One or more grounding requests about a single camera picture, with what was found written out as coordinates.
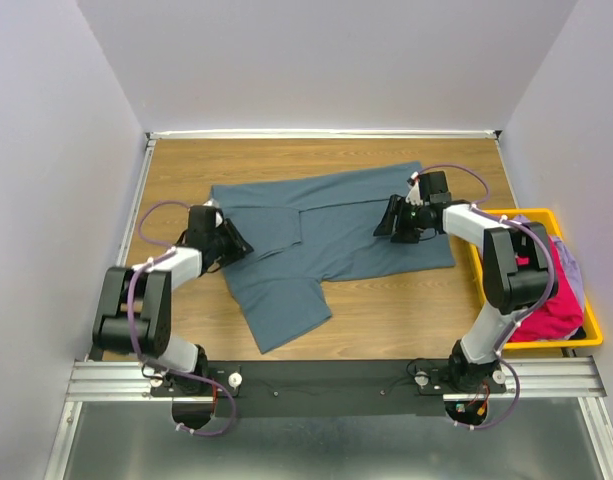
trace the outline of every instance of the red cloth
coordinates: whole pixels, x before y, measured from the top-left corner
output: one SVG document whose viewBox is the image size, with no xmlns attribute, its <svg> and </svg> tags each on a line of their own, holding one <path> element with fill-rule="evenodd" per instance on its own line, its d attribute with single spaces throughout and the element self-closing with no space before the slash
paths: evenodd
<svg viewBox="0 0 613 480">
<path fill-rule="evenodd" d="M 524 319 L 521 327 L 515 330 L 515 333 L 510 337 L 510 342 L 558 340 L 570 335 L 584 323 L 584 312 L 582 312 L 577 298 L 570 288 L 568 280 L 566 280 L 557 248 L 550 238 L 548 240 L 559 282 L 557 295 L 549 299 L 530 317 Z M 518 265 L 527 263 L 528 259 L 517 259 Z"/>
</svg>

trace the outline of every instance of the yellow plastic crate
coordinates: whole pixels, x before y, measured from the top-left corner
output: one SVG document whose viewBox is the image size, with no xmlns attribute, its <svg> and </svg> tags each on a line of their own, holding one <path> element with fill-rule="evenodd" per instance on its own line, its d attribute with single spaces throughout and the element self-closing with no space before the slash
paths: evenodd
<svg viewBox="0 0 613 480">
<path fill-rule="evenodd" d="M 535 222 L 542 223 L 549 235 L 557 235 L 560 238 L 564 238 L 562 236 L 562 232 L 559 229 L 559 225 L 557 225 L 557 220 L 555 220 L 555 215 L 553 212 L 548 210 L 547 208 L 521 208 L 521 209 L 507 209 L 507 210 L 487 210 L 488 213 L 493 215 L 507 215 L 508 218 L 512 219 L 515 216 L 522 214 Z M 479 253 L 477 252 L 477 247 L 474 245 L 469 245 L 469 257 L 471 261 L 471 265 L 473 267 L 473 271 L 475 272 L 476 280 L 477 280 L 477 293 L 479 295 L 479 300 L 482 305 L 486 300 L 486 296 L 484 295 L 484 284 L 483 284 L 483 271 L 481 260 L 479 259 Z M 504 347 L 504 350 L 527 350 L 529 348 L 578 348 L 578 347 L 594 347 L 597 345 L 601 345 L 604 341 L 604 336 L 602 335 L 602 331 L 599 328 L 599 324 L 597 323 L 597 318 L 595 318 L 595 314 L 593 313 L 593 308 L 588 303 L 588 298 L 585 298 L 585 309 L 584 309 L 584 323 L 583 327 L 586 331 L 586 338 L 584 340 L 554 340 L 554 341 L 541 341 L 541 342 L 509 342 Z"/>
</svg>

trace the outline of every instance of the gray wall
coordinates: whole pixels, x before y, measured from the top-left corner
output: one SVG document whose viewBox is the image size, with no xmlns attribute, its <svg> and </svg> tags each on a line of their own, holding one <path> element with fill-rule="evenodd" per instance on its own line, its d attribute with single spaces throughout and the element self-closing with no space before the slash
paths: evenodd
<svg viewBox="0 0 613 480">
<path fill-rule="evenodd" d="M 581 263 L 613 419 L 613 0 L 575 7 L 501 145 L 519 203 L 553 208 Z"/>
<path fill-rule="evenodd" d="M 143 134 L 74 1 L 0 1 L 0 480 L 42 478 Z"/>
<path fill-rule="evenodd" d="M 575 0 L 78 0 L 147 131 L 502 128 Z"/>
</svg>

